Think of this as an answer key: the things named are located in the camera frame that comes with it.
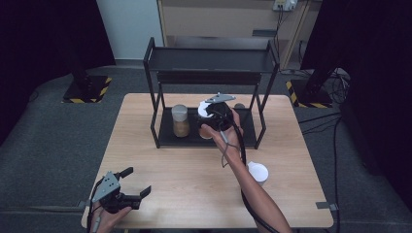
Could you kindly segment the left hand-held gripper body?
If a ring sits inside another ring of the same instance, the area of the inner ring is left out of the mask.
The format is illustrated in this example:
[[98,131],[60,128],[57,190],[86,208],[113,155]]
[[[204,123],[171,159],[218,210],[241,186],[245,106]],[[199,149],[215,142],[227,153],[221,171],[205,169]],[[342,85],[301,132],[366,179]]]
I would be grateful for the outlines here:
[[126,195],[120,191],[120,180],[115,173],[108,171],[106,175],[97,182],[91,194],[91,202],[97,203],[108,213],[115,214],[125,207],[138,210],[143,198],[138,195]]

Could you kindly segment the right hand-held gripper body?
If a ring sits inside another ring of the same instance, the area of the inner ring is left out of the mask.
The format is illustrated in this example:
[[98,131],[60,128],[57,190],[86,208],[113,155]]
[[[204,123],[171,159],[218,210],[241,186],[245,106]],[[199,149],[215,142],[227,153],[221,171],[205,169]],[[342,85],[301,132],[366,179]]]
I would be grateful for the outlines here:
[[206,99],[209,103],[209,107],[206,109],[207,113],[214,119],[214,130],[227,130],[232,126],[233,113],[232,110],[226,104],[226,101],[234,100],[233,95],[221,94]]

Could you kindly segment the spice jar with orange powder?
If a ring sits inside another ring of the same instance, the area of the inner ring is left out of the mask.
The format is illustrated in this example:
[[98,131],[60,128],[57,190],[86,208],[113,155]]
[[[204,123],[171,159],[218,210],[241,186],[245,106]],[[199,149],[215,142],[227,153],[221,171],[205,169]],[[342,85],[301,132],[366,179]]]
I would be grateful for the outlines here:
[[198,114],[198,133],[199,136],[202,139],[205,140],[209,140],[212,138],[212,136],[201,127],[201,125],[205,122],[207,122],[208,120],[211,119],[211,115],[207,113],[206,109],[209,107],[209,103],[207,103],[206,101],[202,101],[199,103],[199,106],[197,108],[197,114]]

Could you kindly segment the spice jar with yellowish powder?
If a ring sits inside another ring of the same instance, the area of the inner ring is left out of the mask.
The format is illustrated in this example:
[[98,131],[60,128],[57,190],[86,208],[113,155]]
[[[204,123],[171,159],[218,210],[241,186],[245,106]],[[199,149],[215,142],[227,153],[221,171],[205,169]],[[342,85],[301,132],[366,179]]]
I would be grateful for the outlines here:
[[189,134],[188,108],[184,105],[175,105],[172,110],[173,132],[179,138]]

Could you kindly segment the black two-tier metal rack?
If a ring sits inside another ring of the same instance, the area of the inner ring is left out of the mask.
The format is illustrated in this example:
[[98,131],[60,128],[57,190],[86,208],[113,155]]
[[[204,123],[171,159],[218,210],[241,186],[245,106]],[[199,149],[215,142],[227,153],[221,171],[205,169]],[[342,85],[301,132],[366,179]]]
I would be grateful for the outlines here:
[[154,108],[151,130],[157,147],[212,145],[198,134],[196,107],[189,108],[189,135],[182,139],[174,136],[171,108],[163,97],[165,84],[251,86],[254,92],[250,105],[239,109],[238,114],[245,146],[259,146],[266,130],[263,110],[279,68],[272,45],[264,49],[165,48],[150,39],[143,65]]

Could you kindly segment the spice jar with grey-brown powder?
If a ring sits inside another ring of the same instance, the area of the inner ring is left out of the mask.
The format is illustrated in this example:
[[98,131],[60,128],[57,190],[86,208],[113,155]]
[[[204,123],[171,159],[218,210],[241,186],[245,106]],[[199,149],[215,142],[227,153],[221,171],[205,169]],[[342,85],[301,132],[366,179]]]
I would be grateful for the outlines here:
[[264,183],[268,180],[269,171],[268,169],[261,163],[256,163],[250,161],[248,164],[249,173],[255,179],[255,181],[260,185],[263,186]]

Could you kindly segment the person's left hand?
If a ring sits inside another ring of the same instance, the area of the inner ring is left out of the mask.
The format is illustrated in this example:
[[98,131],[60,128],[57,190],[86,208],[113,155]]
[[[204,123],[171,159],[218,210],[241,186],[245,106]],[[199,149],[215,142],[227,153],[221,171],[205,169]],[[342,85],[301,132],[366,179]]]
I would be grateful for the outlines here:
[[95,207],[92,211],[92,220],[89,233],[111,233],[130,212],[130,207],[125,207],[115,214],[108,213],[102,207]]

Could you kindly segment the person's right hand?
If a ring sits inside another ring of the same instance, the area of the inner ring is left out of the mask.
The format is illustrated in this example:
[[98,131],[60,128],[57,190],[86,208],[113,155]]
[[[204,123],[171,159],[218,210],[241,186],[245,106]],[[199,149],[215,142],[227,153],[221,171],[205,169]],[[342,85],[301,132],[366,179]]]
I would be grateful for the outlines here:
[[226,158],[240,157],[240,143],[233,126],[225,130],[223,133],[214,130],[206,124],[203,124],[201,127],[212,136],[216,146]]

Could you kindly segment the black stand with striped base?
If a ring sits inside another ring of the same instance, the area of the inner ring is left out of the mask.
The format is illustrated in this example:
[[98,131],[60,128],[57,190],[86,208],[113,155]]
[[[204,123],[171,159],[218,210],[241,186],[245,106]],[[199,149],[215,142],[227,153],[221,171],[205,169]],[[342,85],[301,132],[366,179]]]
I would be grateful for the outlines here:
[[323,84],[331,73],[330,65],[321,65],[314,70],[308,80],[288,81],[287,88],[292,104],[301,108],[331,108],[332,100],[323,89]]
[[106,94],[112,79],[107,76],[91,76],[76,56],[66,58],[73,81],[63,95],[63,103],[99,103]]

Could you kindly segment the dark grey flat bar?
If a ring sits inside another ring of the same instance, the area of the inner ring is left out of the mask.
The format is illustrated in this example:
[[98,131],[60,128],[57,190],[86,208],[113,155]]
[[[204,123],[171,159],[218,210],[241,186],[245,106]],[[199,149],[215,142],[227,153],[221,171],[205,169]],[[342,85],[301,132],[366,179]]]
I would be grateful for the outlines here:
[[272,29],[254,29],[252,36],[254,37],[275,37],[277,35],[277,30]]

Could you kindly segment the beige wooden cabinet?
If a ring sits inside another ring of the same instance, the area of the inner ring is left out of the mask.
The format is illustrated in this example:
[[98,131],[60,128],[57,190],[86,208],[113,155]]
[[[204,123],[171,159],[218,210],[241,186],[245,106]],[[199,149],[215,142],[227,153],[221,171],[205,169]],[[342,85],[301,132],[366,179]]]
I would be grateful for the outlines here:
[[[272,9],[274,0],[156,0],[166,47],[260,49],[275,47],[280,67],[288,67],[311,0],[297,0],[291,12]],[[254,37],[254,29],[277,30]]]

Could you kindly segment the white power strip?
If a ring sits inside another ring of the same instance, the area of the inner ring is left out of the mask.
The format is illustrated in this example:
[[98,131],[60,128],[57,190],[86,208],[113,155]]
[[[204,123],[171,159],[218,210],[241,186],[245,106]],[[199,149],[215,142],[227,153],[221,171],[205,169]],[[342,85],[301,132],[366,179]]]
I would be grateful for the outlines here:
[[295,9],[297,0],[274,0],[272,9],[277,12],[291,12]]

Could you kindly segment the black curtain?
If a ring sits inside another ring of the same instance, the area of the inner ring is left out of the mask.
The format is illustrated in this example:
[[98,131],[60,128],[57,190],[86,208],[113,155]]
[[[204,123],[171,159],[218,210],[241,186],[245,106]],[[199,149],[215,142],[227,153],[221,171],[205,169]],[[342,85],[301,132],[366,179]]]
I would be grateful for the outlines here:
[[0,0],[0,146],[35,88],[70,73],[55,26],[85,69],[115,63],[97,0]]
[[350,77],[340,106],[363,164],[412,209],[412,0],[323,0],[302,67]]

